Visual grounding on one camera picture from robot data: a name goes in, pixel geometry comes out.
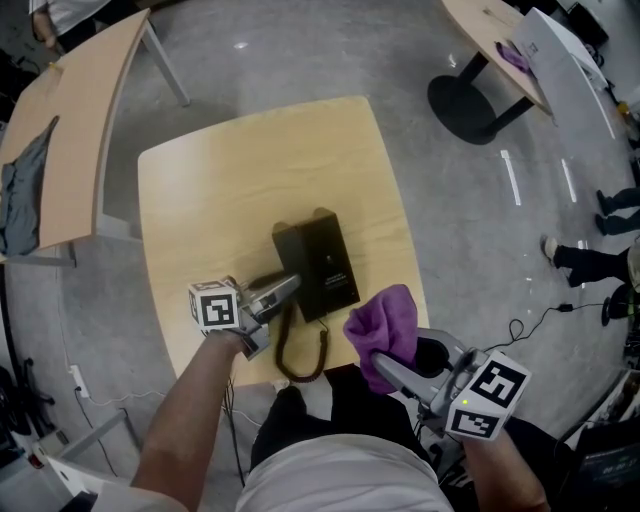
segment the shoe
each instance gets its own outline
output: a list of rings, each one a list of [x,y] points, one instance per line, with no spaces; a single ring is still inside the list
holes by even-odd
[[[604,226],[604,217],[598,215],[596,213],[596,226],[598,226],[598,231],[602,236],[607,236],[607,228]]]
[[[607,215],[611,215],[612,209],[609,206],[609,203],[607,202],[607,198],[604,197],[602,190],[598,190],[596,192],[596,197],[598,198],[598,203],[600,204],[600,210],[602,210],[602,215],[604,215],[605,217]]]
[[[291,385],[291,381],[288,379],[274,380],[271,382],[271,385],[273,386],[273,389],[275,390],[277,395],[283,389],[287,389]]]
[[[549,263],[555,267],[556,265],[553,262],[553,258],[558,250],[558,241],[551,236],[543,236],[540,239],[540,249],[542,249],[542,253],[547,257]]]
[[[602,304],[602,312],[600,313],[600,323],[602,323],[602,327],[606,327],[609,325],[609,320],[611,317],[609,316],[609,304],[611,303],[611,299],[607,297],[604,299],[604,304]]]

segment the table leg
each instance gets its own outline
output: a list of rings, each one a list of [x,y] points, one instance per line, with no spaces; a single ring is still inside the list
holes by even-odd
[[[121,421],[125,421],[127,413],[122,409],[119,409],[111,418],[105,421],[102,425],[92,427],[91,431],[81,437],[77,441],[74,441],[66,446],[62,452],[56,454],[59,460],[71,462],[74,461],[78,455],[84,453],[93,443],[98,442],[98,439],[108,433],[113,427],[115,427]]]
[[[138,435],[136,434],[136,431],[133,428],[133,423],[131,423],[129,414],[127,413],[126,410],[124,411],[124,413],[125,413],[125,418],[122,421],[124,423],[124,426],[127,429],[127,432],[129,433],[129,438],[131,439],[131,442],[135,446],[138,453],[140,453],[142,451],[142,443],[140,442],[140,439],[138,438]]]
[[[507,126],[512,121],[515,121],[518,117],[524,114],[527,110],[533,107],[533,102],[524,97],[520,99],[518,102],[514,103],[511,107],[505,110],[502,115],[496,118],[495,121],[489,123],[489,125],[485,128],[488,133],[493,133],[494,135],[502,130],[505,126]]]
[[[489,100],[471,83],[487,62],[483,55],[476,53],[457,77],[434,78],[427,93],[440,122],[465,142],[477,145],[491,142],[500,130],[533,106],[528,98],[522,98],[501,116],[496,116]]]
[[[191,100],[189,99],[187,92],[184,90],[184,87],[182,87],[182,84],[173,71],[173,66],[171,65],[171,62],[169,62],[167,54],[164,52],[164,48],[162,48],[160,41],[158,41],[158,37],[156,36],[156,33],[151,27],[149,21],[145,22],[142,41],[151,54],[151,57],[156,63],[156,66],[158,66],[158,68],[160,69],[162,76],[164,76],[164,79],[169,84],[169,87],[173,91],[173,94],[175,94],[176,98],[178,98],[178,103],[180,103],[180,105],[182,105],[183,107],[189,105],[189,103],[191,103]]]
[[[485,59],[484,55],[480,52],[476,53],[469,61],[469,64],[464,67],[458,77],[454,80],[449,91],[451,99],[459,95],[461,90],[471,85],[471,82],[476,79],[488,63],[489,61]]]
[[[99,213],[96,227],[98,234],[101,236],[133,242],[142,241],[140,226],[130,224],[129,222],[117,219],[111,215]]]

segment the black pants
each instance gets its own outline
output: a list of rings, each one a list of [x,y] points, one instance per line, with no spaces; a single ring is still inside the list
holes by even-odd
[[[604,200],[612,213],[625,208],[638,208],[640,207],[640,187],[621,190],[615,196],[605,197]],[[628,219],[610,215],[604,220],[604,229],[609,235],[619,235],[640,229],[640,210]]]
[[[631,284],[627,265],[628,252],[629,249],[615,255],[560,245],[553,263],[557,268],[571,269],[569,286],[573,288],[582,283],[593,283],[607,277],[616,277],[623,283]]]
[[[331,421],[307,414],[300,390],[290,386],[278,393],[251,450],[251,469],[274,453],[300,441],[332,434],[364,434],[404,446],[431,463],[416,436],[407,409],[395,398],[378,395],[355,365],[325,372],[331,384]]]
[[[140,12],[140,9],[133,3],[133,0],[111,0],[93,16],[81,21],[71,30],[58,36],[58,43],[60,43],[65,53],[69,53],[76,46],[80,46],[87,39],[96,35],[95,21],[100,21],[107,25],[115,25],[137,12]]]

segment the person's forearm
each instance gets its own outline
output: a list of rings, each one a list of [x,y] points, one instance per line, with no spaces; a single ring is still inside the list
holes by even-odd
[[[151,422],[132,487],[161,492],[198,508],[213,453],[235,335],[214,332],[202,343]]]
[[[35,11],[33,14],[33,26],[37,34],[42,38],[47,48],[55,49],[56,32],[51,23],[51,18],[46,9]]]
[[[482,512],[549,510],[542,484],[505,431],[493,442],[463,443]]]

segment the black round table base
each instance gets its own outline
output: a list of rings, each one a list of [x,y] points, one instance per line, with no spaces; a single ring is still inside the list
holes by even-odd
[[[427,92],[429,104],[440,122],[457,137],[479,146],[489,144],[496,134],[486,128],[496,120],[496,113],[473,85],[459,85],[454,92],[456,78],[444,75],[434,78]]]

